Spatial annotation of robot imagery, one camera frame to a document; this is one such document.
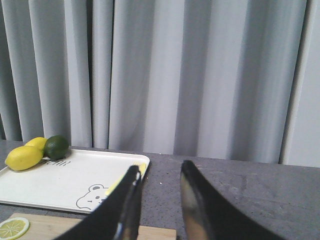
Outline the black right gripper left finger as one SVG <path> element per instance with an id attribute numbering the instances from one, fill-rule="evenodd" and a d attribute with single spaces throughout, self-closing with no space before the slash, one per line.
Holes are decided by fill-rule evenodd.
<path id="1" fill-rule="evenodd" d="M 103 203 L 57 240 L 136 240 L 142 208 L 142 176 L 130 166 Z"/>

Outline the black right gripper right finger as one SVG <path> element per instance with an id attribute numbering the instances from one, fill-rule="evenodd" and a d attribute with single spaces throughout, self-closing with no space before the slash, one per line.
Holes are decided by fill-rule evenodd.
<path id="1" fill-rule="evenodd" d="M 185 160 L 180 172 L 184 229 L 189 240 L 282 240 L 232 205 Z"/>

